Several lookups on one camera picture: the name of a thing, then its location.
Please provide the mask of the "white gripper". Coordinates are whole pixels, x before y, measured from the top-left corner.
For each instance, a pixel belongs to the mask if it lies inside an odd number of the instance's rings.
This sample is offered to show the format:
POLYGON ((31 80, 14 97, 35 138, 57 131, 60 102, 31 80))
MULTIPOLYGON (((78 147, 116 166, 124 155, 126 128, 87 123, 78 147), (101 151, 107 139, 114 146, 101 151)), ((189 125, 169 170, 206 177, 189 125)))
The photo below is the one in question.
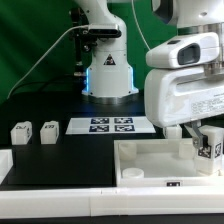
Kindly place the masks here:
POLYGON ((145 80, 147 119, 157 127, 185 124, 196 149, 203 148, 199 122, 224 114, 224 74, 207 75, 203 66, 153 69, 145 80))

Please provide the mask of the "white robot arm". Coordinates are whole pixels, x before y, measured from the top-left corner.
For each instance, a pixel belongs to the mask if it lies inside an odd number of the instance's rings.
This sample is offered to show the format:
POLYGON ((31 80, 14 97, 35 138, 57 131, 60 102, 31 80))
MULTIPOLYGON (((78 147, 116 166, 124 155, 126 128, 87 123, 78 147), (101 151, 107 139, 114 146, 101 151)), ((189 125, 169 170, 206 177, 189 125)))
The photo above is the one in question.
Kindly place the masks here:
MULTIPOLYGON (((108 0, 74 0, 87 16, 84 35, 92 41, 92 62, 84 94, 119 100, 137 93, 127 62, 125 23, 108 10, 108 0)), ((177 35, 150 49, 145 113, 157 127, 183 124, 197 149, 210 137, 198 122, 224 113, 224 0, 150 0, 151 10, 177 35)))

